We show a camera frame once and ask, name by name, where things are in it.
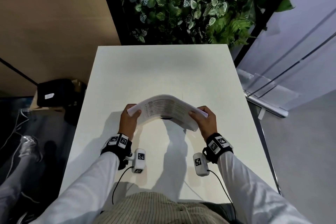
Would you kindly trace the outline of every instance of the plant wall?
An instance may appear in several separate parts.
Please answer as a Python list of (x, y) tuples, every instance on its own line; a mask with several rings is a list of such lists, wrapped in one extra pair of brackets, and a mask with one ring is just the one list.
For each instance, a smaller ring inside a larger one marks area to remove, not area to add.
[[(146, 44), (247, 44), (270, 0), (122, 0), (134, 39)], [(292, 9), (283, 0), (277, 12)]]

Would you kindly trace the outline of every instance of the white sleeve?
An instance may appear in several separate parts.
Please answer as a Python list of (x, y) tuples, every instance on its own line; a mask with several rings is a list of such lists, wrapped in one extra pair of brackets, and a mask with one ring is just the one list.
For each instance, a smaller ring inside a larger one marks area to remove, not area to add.
[(237, 219), (246, 224), (310, 224), (278, 192), (246, 167), (232, 152), (218, 159), (218, 168), (236, 209)]
[(92, 223), (113, 187), (118, 166), (118, 157), (105, 152), (31, 223)]

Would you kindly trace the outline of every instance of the white wall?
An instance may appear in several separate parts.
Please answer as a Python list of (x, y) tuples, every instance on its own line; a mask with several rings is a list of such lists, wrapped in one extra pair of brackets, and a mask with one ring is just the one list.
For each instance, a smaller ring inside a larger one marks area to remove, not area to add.
[[(239, 69), (273, 79), (336, 31), (336, 0), (291, 2), (295, 9), (272, 15), (268, 31), (256, 39)], [(335, 52), (336, 38), (276, 81), (299, 94), (282, 108), (289, 110), (336, 89)]]

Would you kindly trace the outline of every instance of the person's left hand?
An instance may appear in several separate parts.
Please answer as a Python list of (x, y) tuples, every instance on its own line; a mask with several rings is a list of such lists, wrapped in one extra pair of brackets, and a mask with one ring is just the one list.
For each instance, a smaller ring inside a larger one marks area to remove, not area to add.
[(127, 112), (129, 108), (135, 106), (136, 104), (126, 105), (124, 111), (120, 116), (119, 132), (125, 136), (128, 136), (128, 140), (132, 141), (135, 129), (137, 128), (137, 120), (141, 114), (141, 110), (137, 110), (133, 116), (130, 116)]

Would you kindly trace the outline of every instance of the black wristband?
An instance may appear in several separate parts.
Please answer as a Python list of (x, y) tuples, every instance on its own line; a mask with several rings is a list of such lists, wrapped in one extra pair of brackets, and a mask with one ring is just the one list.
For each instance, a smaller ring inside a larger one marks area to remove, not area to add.
[(219, 133), (213, 133), (207, 139), (207, 147), (203, 149), (203, 154), (208, 161), (217, 164), (218, 158), (227, 151), (233, 153), (233, 147)]
[(111, 136), (106, 142), (105, 147), (101, 150), (101, 155), (105, 152), (113, 152), (119, 158), (118, 170), (124, 169), (128, 160), (125, 160), (126, 156), (129, 156), (131, 152), (132, 142), (128, 140), (128, 136), (124, 134), (116, 134)]

